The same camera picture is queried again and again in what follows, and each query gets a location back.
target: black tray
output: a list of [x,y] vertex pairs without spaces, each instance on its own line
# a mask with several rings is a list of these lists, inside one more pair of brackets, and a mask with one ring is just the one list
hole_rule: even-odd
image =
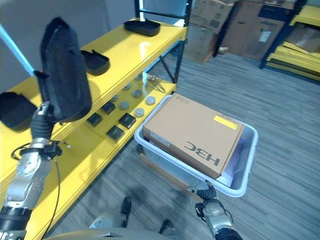
[[99,76],[104,74],[110,68],[109,58],[96,52],[92,49],[92,53],[88,51],[81,51],[85,59],[86,72]]
[[37,107],[22,94],[0,94],[0,120],[10,129],[22,132],[29,128]]
[[124,23],[124,28],[136,34],[153,37],[159,33],[160,23],[150,21],[148,19],[145,19],[145,21],[133,20],[126,21]]

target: shelf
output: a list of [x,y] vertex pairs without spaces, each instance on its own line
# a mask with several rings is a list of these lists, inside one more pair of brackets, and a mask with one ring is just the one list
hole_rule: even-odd
[[[111,145],[113,145],[115,148],[123,144],[123,141],[127,139],[127,135],[132,136],[137,126],[149,115],[149,113],[154,109],[154,107],[168,94],[170,94],[172,91],[175,90],[175,84],[169,83],[167,81],[159,79],[160,84],[164,87],[166,93],[162,93],[160,91],[157,91],[152,88],[145,88],[143,87],[141,80],[133,80],[131,82],[131,88],[129,90],[121,90],[117,95],[118,99],[114,104],[116,105],[116,109],[113,110],[109,115],[107,115],[105,112],[103,112],[101,109],[97,111],[97,113],[102,116],[103,121],[100,122],[96,127],[92,127],[92,125],[88,122],[85,124],[92,129],[96,134],[98,134],[100,137],[104,138],[106,141],[108,141]],[[142,97],[135,98],[132,96],[132,91],[135,89],[142,90]],[[155,97],[156,101],[154,105],[147,105],[145,100],[147,96],[153,96]],[[129,108],[127,110],[121,110],[118,108],[118,105],[122,101],[129,102]],[[136,117],[136,123],[130,128],[126,129],[124,126],[122,126],[119,123],[119,119],[125,114],[129,113],[132,116],[135,116],[135,109],[136,108],[143,108],[144,109],[144,116],[141,118]],[[125,131],[125,135],[118,141],[115,142],[111,137],[106,135],[106,132],[108,132],[114,125],[121,128]]]
[[284,55],[291,57],[293,59],[299,59],[302,61],[307,61],[309,64],[320,65],[320,58],[312,56],[309,53],[304,53],[296,51],[284,46],[278,46],[274,52],[275,54]]
[[293,58],[289,54],[283,54],[283,53],[271,53],[268,57],[268,61],[277,60],[284,63],[288,63],[294,66],[298,66],[300,68],[307,69],[309,71],[312,71],[314,73],[320,73],[320,64],[317,62],[309,62],[303,59]]
[[[92,49],[110,58],[110,69],[100,75],[88,74],[92,108],[87,116],[92,115],[113,95],[119,92],[135,76],[142,72],[157,57],[171,45],[186,37],[187,28],[161,23],[160,32],[153,37],[142,36],[129,32],[121,25],[82,49]],[[37,82],[30,77],[10,91],[24,94],[37,106],[41,103]],[[79,127],[87,117],[78,121],[66,123],[64,126],[55,125],[52,133],[53,140],[63,140]],[[1,188],[14,177],[17,162],[10,158],[11,151],[16,147],[31,141],[30,130],[16,133],[0,123],[1,131]]]
[[282,69],[282,70],[285,70],[285,71],[289,71],[289,72],[292,72],[292,73],[295,73],[295,74],[299,74],[299,75],[302,75],[302,76],[305,76],[305,77],[320,81],[320,76],[319,75],[314,75],[312,73],[309,73],[309,72],[306,72],[306,71],[303,71],[303,70],[300,70],[300,69],[297,69],[297,68],[294,68],[294,67],[286,66],[286,65],[283,65],[283,64],[280,64],[280,63],[271,62],[271,61],[268,61],[266,64],[268,66],[271,66],[271,67],[274,67],[274,68]]
[[290,25],[293,26],[296,22],[320,27],[320,7],[305,5]]
[[308,52],[308,51],[304,50],[303,48],[298,47],[298,46],[296,46],[296,45],[294,45],[294,44],[292,44],[290,42],[287,42],[287,41],[283,42],[282,45],[284,47],[288,48],[288,49],[292,49],[292,50],[295,50],[297,52],[308,54],[310,56],[313,56],[315,58],[319,58],[320,59],[320,52]]
[[[103,118],[102,122],[96,127],[92,127],[90,123],[85,122],[64,139],[72,146],[72,148],[66,148],[61,145],[63,154],[58,158],[61,174],[61,192],[58,209],[52,226],[134,135],[137,127],[157,104],[166,95],[176,90],[175,84],[164,80],[159,81],[165,88],[166,93],[159,92],[152,88],[145,89],[142,87],[143,82],[141,80],[133,80],[129,90],[121,90],[117,94],[118,100],[114,103],[116,109],[113,110],[110,115],[107,115],[102,110],[97,111]],[[132,91],[135,89],[142,89],[143,96],[134,98],[132,96]],[[156,103],[154,105],[145,104],[147,96],[154,96],[156,98]],[[121,101],[128,101],[130,103],[130,108],[128,110],[120,110],[118,104]],[[136,123],[134,123],[130,129],[126,129],[120,125],[118,121],[123,114],[128,112],[131,115],[134,115],[134,109],[136,108],[144,108],[145,115],[141,118],[136,118]],[[114,142],[111,138],[106,136],[106,132],[113,125],[117,125],[125,131],[124,136],[118,142]],[[57,186],[56,167],[52,162],[51,172],[45,181],[44,192],[28,222],[26,240],[41,239],[49,224],[56,204],[58,192]],[[1,187],[1,197],[4,198],[3,193],[8,186],[1,185]]]

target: light blue plastic bin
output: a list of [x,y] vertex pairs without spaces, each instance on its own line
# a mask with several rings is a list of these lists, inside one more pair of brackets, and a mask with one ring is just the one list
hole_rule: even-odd
[[220,192],[233,198],[242,197],[247,190],[249,173],[251,171],[256,146],[258,143],[258,132],[252,126],[243,123],[245,125],[245,128],[241,135],[243,144],[240,152],[240,157],[237,167],[234,171],[231,186],[228,187],[221,182],[208,177],[207,175],[194,169],[193,167],[185,164],[176,157],[170,155],[169,153],[163,151],[159,147],[151,144],[144,139],[144,123],[148,121],[158,111],[161,105],[163,105],[170,97],[171,95],[166,96],[134,133],[134,139],[142,145],[148,161],[155,163],[166,172],[172,174],[173,176],[193,188],[205,189],[207,188],[205,180],[209,180]]

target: black metal bracket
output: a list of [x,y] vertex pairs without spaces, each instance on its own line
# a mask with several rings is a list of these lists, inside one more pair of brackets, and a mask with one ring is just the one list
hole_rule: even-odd
[[170,72],[170,70],[168,68],[168,65],[166,64],[166,62],[164,60],[164,57],[160,56],[159,58],[160,58],[160,61],[161,61],[162,65],[163,65],[163,67],[165,68],[166,72],[168,73],[169,77],[171,78],[172,81],[174,81],[175,78],[174,78],[174,76],[172,76],[172,74],[171,74],[171,72]]
[[[190,15],[191,15],[192,2],[193,2],[193,0],[186,0],[184,15],[176,15],[176,14],[163,13],[163,12],[154,12],[154,11],[149,11],[149,10],[144,9],[144,8],[140,8],[139,0],[134,0],[135,17],[139,18],[140,17],[140,13],[145,13],[145,14],[163,16],[163,17],[173,18],[173,19],[183,19],[184,20],[183,26],[184,27],[188,27],[189,26]],[[180,72],[180,68],[181,68],[184,49],[185,49],[185,40],[180,40],[180,42],[177,45],[177,50],[178,50],[177,54],[178,55],[177,55],[174,75],[172,75],[172,73],[170,72],[169,67],[166,64],[165,60],[164,60],[164,57],[163,56],[159,57],[159,60],[163,64],[163,67],[165,68],[165,70],[168,73],[171,81],[174,84],[176,84],[178,82],[178,77],[179,77],[179,72]]]

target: black wheel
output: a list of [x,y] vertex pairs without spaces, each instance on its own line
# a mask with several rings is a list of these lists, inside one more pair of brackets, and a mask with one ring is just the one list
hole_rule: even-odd
[[126,228],[128,226],[129,215],[131,213],[131,198],[129,196],[125,197],[122,201],[121,213],[126,216],[125,221],[122,223],[122,227]]
[[162,223],[162,226],[160,228],[159,233],[162,234],[164,232],[164,230],[166,229],[173,229],[174,228],[174,224],[172,223],[172,221],[170,221],[169,219],[164,220],[164,222]]
[[140,144],[138,144],[137,146],[136,146],[136,152],[138,153],[138,154],[144,154],[145,152],[144,152],[144,148],[140,145]]

